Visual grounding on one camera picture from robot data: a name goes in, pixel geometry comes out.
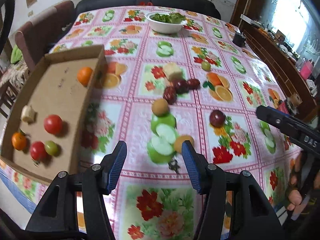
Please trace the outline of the right hand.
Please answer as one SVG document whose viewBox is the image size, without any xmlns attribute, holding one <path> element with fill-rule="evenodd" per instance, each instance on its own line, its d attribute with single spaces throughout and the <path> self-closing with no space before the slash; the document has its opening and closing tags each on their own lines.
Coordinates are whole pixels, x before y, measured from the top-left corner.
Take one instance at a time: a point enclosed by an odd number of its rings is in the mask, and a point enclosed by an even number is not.
<svg viewBox="0 0 320 240">
<path fill-rule="evenodd" d="M 290 175 L 289 185 L 286 192 L 287 202 L 285 207 L 288 211 L 293 211 L 295 207 L 300 205 L 302 202 L 303 198 L 297 189 L 297 184 L 298 177 L 295 173 L 293 173 Z"/>
</svg>

